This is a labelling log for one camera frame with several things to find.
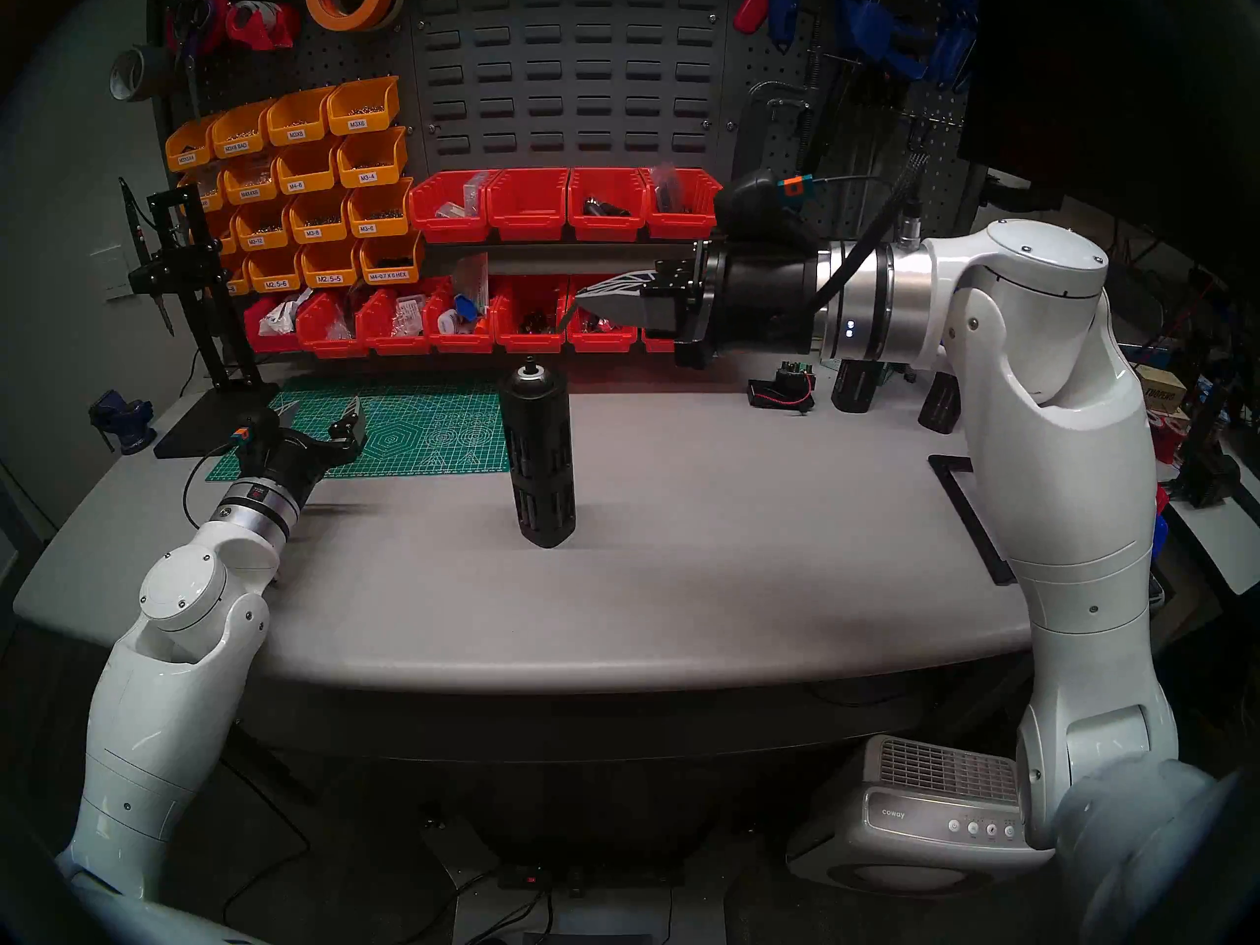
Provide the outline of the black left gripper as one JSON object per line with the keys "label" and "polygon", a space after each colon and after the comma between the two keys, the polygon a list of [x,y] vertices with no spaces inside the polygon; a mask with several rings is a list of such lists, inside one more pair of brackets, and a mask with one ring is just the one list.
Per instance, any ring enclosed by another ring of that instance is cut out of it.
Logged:
{"label": "black left gripper", "polygon": [[[294,398],[275,408],[277,426],[291,426],[300,404]],[[248,478],[267,480],[286,491],[292,504],[306,505],[316,484],[340,466],[340,449],[352,455],[364,449],[367,415],[359,394],[329,427],[329,440],[318,441],[284,427],[270,435],[258,431],[248,441]]]}

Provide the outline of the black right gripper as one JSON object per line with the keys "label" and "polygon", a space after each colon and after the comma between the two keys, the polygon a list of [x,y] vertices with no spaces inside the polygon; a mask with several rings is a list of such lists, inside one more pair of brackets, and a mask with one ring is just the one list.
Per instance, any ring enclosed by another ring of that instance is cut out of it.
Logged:
{"label": "black right gripper", "polygon": [[581,282],[563,328],[586,311],[654,338],[673,335],[675,364],[704,368],[706,346],[810,349],[818,311],[809,305],[818,285],[816,252],[712,241],[702,278],[696,261],[660,260],[648,270]]}

